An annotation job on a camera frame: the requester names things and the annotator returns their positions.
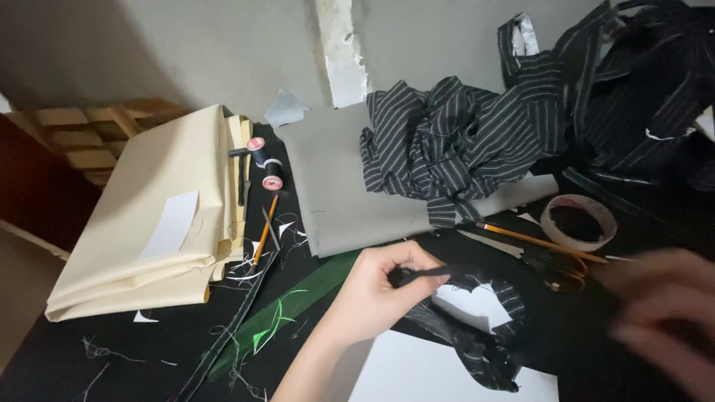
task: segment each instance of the cream fabric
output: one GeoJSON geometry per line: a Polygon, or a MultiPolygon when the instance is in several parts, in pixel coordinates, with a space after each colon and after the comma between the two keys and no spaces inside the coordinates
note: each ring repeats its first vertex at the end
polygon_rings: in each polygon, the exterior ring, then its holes
{"type": "Polygon", "coordinates": [[[209,280],[242,250],[230,240],[228,147],[245,144],[220,105],[144,132],[127,143],[112,177],[47,300],[60,321],[142,308],[206,303],[209,280]],[[199,191],[191,228],[178,252],[138,260],[167,198],[199,191]]]}

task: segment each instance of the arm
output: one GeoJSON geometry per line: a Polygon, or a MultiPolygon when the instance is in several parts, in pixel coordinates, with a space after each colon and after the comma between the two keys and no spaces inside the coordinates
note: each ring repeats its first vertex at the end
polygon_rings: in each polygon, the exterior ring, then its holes
{"type": "Polygon", "coordinates": [[[596,277],[624,301],[612,336],[658,366],[698,401],[715,401],[715,264],[684,250],[649,253],[614,264],[596,277]],[[707,350],[673,336],[665,322],[685,320],[705,336],[707,350]]]}
{"type": "Polygon", "coordinates": [[[390,329],[449,278],[421,277],[394,289],[387,274],[397,265],[425,270],[442,264],[414,241],[363,250],[335,301],[290,365],[273,402],[319,401],[345,349],[390,329]]]}

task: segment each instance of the pinstripe fabric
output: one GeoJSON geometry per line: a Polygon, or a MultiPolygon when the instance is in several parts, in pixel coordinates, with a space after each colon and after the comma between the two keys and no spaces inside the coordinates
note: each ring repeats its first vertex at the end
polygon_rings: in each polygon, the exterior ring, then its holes
{"type": "Polygon", "coordinates": [[[404,81],[368,95],[374,129],[360,135],[365,187],[426,200],[430,224],[480,219],[471,200],[516,182],[539,158],[563,151],[563,76],[552,52],[513,56],[516,19],[499,29],[508,81],[499,95],[460,82],[430,91],[404,81]]]}
{"type": "MultiPolygon", "coordinates": [[[[617,10],[634,6],[645,7],[620,18],[624,24],[611,33],[615,43],[606,57],[586,60],[583,105],[576,102],[573,125],[593,165],[653,175],[685,150],[688,127],[715,102],[715,35],[709,33],[715,9],[640,0],[617,10]]],[[[691,184],[715,186],[708,171],[691,184]]]]}
{"type": "MultiPolygon", "coordinates": [[[[414,271],[403,268],[402,273],[406,283],[414,271]]],[[[482,386],[497,391],[518,392],[514,378],[520,366],[511,362],[506,346],[523,327],[526,315],[521,296],[507,282],[489,279],[479,272],[452,275],[446,285],[471,292],[486,283],[491,285],[497,299],[512,318],[512,321],[492,328],[491,335],[461,323],[431,298],[419,302],[405,318],[451,344],[469,374],[482,386]]]]}

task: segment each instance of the scissor blade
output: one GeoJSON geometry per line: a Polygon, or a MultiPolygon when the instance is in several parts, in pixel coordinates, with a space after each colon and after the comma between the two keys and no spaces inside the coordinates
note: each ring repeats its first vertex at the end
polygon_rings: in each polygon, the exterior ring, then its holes
{"type": "Polygon", "coordinates": [[[458,231],[459,233],[461,233],[462,235],[465,235],[466,237],[469,237],[469,238],[472,239],[472,240],[477,240],[478,242],[482,242],[482,243],[484,243],[484,244],[486,244],[486,245],[488,245],[488,246],[494,247],[494,248],[497,249],[497,250],[502,250],[503,252],[505,252],[505,253],[507,253],[507,254],[511,254],[511,255],[513,255],[514,257],[517,257],[517,258],[520,258],[520,259],[521,259],[521,255],[524,253],[524,249],[523,249],[523,248],[519,248],[519,247],[516,247],[516,246],[513,246],[513,245],[508,245],[508,244],[505,244],[505,243],[502,243],[502,242],[498,242],[498,241],[496,241],[496,240],[492,240],[492,239],[490,239],[490,238],[483,237],[483,236],[480,236],[480,235],[475,235],[474,233],[469,233],[469,232],[466,232],[465,230],[459,230],[459,229],[457,229],[457,231],[458,231]]]}

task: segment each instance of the thread spool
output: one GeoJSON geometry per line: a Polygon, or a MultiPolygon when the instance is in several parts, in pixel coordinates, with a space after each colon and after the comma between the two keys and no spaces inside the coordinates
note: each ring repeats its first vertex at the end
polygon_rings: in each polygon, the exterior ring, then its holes
{"type": "Polygon", "coordinates": [[[256,166],[265,170],[266,175],[263,177],[262,185],[268,191],[280,190],[283,187],[283,179],[281,171],[283,164],[281,161],[271,158],[270,155],[263,149],[265,140],[261,137],[254,137],[248,141],[246,148],[251,152],[256,166]]]}

